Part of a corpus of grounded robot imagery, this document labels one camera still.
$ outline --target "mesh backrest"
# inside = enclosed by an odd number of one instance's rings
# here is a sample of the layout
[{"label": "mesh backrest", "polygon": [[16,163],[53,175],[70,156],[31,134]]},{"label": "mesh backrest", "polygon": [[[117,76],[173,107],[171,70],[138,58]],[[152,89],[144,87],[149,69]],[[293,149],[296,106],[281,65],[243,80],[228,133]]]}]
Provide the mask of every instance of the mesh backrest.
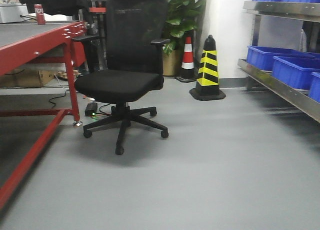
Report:
[{"label": "mesh backrest", "polygon": [[165,0],[109,0],[106,50],[109,69],[159,72],[156,47],[167,15]]}]

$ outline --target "metal shelf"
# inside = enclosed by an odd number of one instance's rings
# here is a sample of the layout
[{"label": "metal shelf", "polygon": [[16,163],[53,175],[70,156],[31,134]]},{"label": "metal shelf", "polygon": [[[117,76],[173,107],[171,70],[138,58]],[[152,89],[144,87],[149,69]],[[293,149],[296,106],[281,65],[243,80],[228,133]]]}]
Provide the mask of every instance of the metal shelf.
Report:
[{"label": "metal shelf", "polygon": [[279,81],[269,73],[250,65],[245,60],[239,59],[238,65],[245,73],[249,75],[249,77],[272,90],[274,93],[308,114],[317,122],[320,122],[320,104],[317,101],[299,92],[297,89],[294,89]]},{"label": "metal shelf", "polygon": [[246,1],[243,9],[254,15],[320,22],[320,3]]}]

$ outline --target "red workbench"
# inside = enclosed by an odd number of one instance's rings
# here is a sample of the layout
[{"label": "red workbench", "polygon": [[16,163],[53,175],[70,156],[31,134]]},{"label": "red workbench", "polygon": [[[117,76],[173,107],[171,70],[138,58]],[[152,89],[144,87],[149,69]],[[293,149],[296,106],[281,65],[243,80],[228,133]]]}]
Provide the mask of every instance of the red workbench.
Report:
[{"label": "red workbench", "polygon": [[[81,43],[73,42],[72,38],[83,35],[85,31],[83,22],[47,23],[45,25],[32,23],[0,25],[0,75],[25,63],[65,63],[71,101],[71,108],[0,111],[1,117],[55,115],[53,121],[1,186],[0,210],[5,206],[27,174],[64,116],[73,115],[74,125],[81,125],[74,86],[73,66],[81,65],[85,60],[85,55]],[[63,56],[39,57],[56,47],[63,48]]]}]

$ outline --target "plant pot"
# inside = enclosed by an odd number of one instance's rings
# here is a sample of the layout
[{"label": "plant pot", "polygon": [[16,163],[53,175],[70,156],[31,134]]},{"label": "plant pot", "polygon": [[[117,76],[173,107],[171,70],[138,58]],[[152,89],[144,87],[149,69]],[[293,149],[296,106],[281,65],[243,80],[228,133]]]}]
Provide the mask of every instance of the plant pot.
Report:
[{"label": "plant pot", "polygon": [[163,53],[163,75],[176,76],[182,64],[182,51],[174,50],[169,56]]}]

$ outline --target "yellow and black traffic cone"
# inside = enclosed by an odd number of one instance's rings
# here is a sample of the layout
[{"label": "yellow and black traffic cone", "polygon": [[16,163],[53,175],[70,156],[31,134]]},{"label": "yellow and black traffic cone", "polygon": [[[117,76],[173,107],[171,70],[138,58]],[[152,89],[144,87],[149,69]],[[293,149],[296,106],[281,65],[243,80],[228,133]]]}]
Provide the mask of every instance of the yellow and black traffic cone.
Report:
[{"label": "yellow and black traffic cone", "polygon": [[190,94],[201,101],[220,100],[226,97],[219,87],[216,42],[212,35],[205,40],[195,88]]}]

